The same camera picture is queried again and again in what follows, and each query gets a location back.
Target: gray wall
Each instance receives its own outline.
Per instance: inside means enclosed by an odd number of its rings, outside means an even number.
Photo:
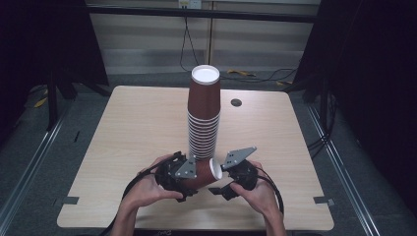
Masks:
[[[87,3],[156,8],[179,5],[173,0],[89,0]],[[204,1],[203,9],[316,15],[318,4],[317,0]],[[179,64],[185,30],[183,18],[90,16],[108,74],[183,71]],[[260,71],[296,67],[312,28],[312,24],[190,18],[188,26],[200,64],[210,62],[220,70]],[[187,69],[196,65],[188,38],[183,65]]]

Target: wooden table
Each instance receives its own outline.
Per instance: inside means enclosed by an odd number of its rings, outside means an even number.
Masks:
[[[242,101],[240,107],[231,104]],[[69,197],[61,227],[106,227],[122,193],[138,171],[158,156],[188,153],[187,88],[118,87],[114,90],[89,145]],[[333,220],[323,196],[289,97],[284,92],[222,90],[215,157],[256,146],[248,159],[259,161],[284,200],[287,230],[331,230]],[[222,187],[229,178],[213,183]],[[264,220],[242,199],[226,201],[207,188],[184,203],[164,200],[139,209],[137,228],[171,230],[263,230]]]

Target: cable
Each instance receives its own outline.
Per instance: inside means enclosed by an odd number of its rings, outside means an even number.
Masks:
[[[260,175],[257,175],[257,177],[260,178],[260,179],[262,179],[262,180],[267,181],[267,183],[269,183],[270,186],[273,188],[273,190],[275,191],[276,198],[278,199],[279,210],[281,211],[282,215],[284,215],[284,202],[282,200],[282,195],[281,195],[281,193],[279,193],[278,188],[276,188],[276,186],[273,183],[273,181],[270,180],[269,178],[266,178],[266,177],[260,176]]]
[[[167,159],[164,159],[163,161],[160,161],[159,163],[151,166],[150,168],[139,172],[139,174],[128,184],[128,186],[126,187],[125,191],[123,192],[123,197],[122,200],[126,197],[126,195],[129,193],[129,191],[139,182],[141,181],[145,176],[153,174],[151,173],[152,170],[154,170],[154,168],[159,167],[160,165],[162,165],[163,163],[167,162],[167,161],[171,161],[174,160],[175,158],[177,158],[177,153],[176,152],[172,155],[172,157],[169,157]],[[113,220],[111,221],[111,223],[107,226],[107,228],[105,228],[100,234],[99,236],[104,236],[106,235],[108,232],[110,232],[110,230],[113,228],[114,225],[114,221],[116,220],[117,214],[114,216]]]
[[[191,36],[190,36],[190,31],[189,31],[189,29],[188,29],[188,21],[187,21],[187,18],[184,18],[184,20],[185,20],[185,30],[184,30],[184,36],[183,36],[183,45],[182,45],[182,47],[181,47],[180,66],[181,66],[181,68],[182,68],[184,71],[186,71],[186,72],[191,72],[191,71],[189,71],[189,70],[185,69],[185,68],[184,68],[184,66],[183,66],[183,64],[182,64],[182,60],[183,60],[183,56],[184,56],[185,38],[186,38],[186,36],[187,36],[187,35],[188,35],[188,38],[189,38],[189,40],[190,40],[191,48],[192,48],[193,55],[194,55],[194,60],[196,60],[196,64],[197,64],[197,65],[200,65],[200,64],[199,64],[199,61],[197,60],[196,50],[194,50],[193,40],[191,39]]]
[[[269,175],[261,168],[258,168],[255,166],[255,168],[262,170],[267,176],[260,176],[260,175],[252,175],[252,174],[234,174],[234,175],[230,175],[230,177],[235,178],[235,177],[257,177],[259,179],[265,180],[267,183],[269,183],[269,185],[272,187],[273,191],[275,192],[276,198],[278,199],[278,206],[279,206],[279,211],[281,211],[282,215],[284,215],[284,202],[282,200],[282,195],[279,192],[278,188],[276,187],[275,183],[273,183],[272,179],[269,177]]]
[[[334,96],[332,94],[329,95],[329,98],[330,98],[330,101],[328,103],[328,111],[329,111],[329,114],[330,114],[330,124],[328,125],[328,127],[325,128],[325,130],[327,132],[324,135],[322,135],[315,142],[308,145],[309,150],[319,148],[312,155],[312,157],[311,157],[312,159],[314,159],[320,153],[320,151],[328,144],[328,141],[330,140],[330,136],[331,136],[331,133],[332,133],[332,130],[333,130],[334,120],[335,120],[335,115],[336,115],[336,110],[337,110],[337,103],[336,103],[336,100],[334,99]]]
[[[222,76],[222,75],[220,75],[220,79],[223,80],[223,81],[235,81],[235,82],[242,82],[242,83],[262,83],[262,82],[268,82],[268,81],[280,81],[280,80],[284,80],[284,79],[290,77],[297,70],[298,70],[298,68],[295,68],[295,69],[278,69],[278,70],[274,71],[266,79],[260,79],[260,78],[231,78],[231,77],[225,77],[225,76]],[[287,74],[284,77],[277,78],[277,79],[272,79],[272,77],[280,71],[290,71],[290,73]]]

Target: brown paper cup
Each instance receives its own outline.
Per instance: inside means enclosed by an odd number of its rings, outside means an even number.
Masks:
[[[198,160],[196,174],[197,178],[183,180],[181,185],[188,189],[198,190],[220,180],[223,175],[220,164],[214,158]]]
[[[193,69],[188,94],[188,111],[201,120],[214,118],[220,112],[220,73],[213,66]]]
[[[220,73],[213,66],[194,68],[188,95],[190,154],[196,159],[214,156],[220,118]]]

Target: floor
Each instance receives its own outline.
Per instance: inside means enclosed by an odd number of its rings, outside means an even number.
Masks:
[[[289,71],[279,71],[263,83],[245,83],[223,80],[223,89],[276,90],[282,86],[276,78],[283,78]],[[257,72],[259,78],[269,78],[272,72]],[[293,75],[285,79],[291,81]],[[163,73],[141,75],[111,75],[110,88],[125,86],[187,87],[188,73]],[[98,234],[100,229],[63,229],[57,226],[60,200],[66,197],[84,154],[94,134],[108,97],[89,88],[76,85],[79,92],[75,100],[59,98],[63,119],[56,133],[46,133],[48,122],[47,103],[33,108],[43,90],[29,95],[27,109],[10,139],[0,149],[0,235],[78,235]],[[315,142],[319,132],[314,120],[317,103],[305,104],[303,91],[291,92],[290,98],[307,145]],[[36,154],[43,139],[51,139],[43,153]],[[336,111],[331,141],[342,161],[337,169],[335,160],[324,147],[315,156],[314,164],[326,197],[333,203],[330,211],[334,228],[322,235],[417,235],[417,220],[406,208],[395,189],[384,179],[358,145],[341,111]],[[311,151],[314,155],[318,149]],[[355,195],[346,192],[346,180],[340,173],[347,173],[353,190],[362,205],[355,206]],[[138,235],[182,235],[183,232],[141,231]],[[242,235],[228,232],[228,235]]]

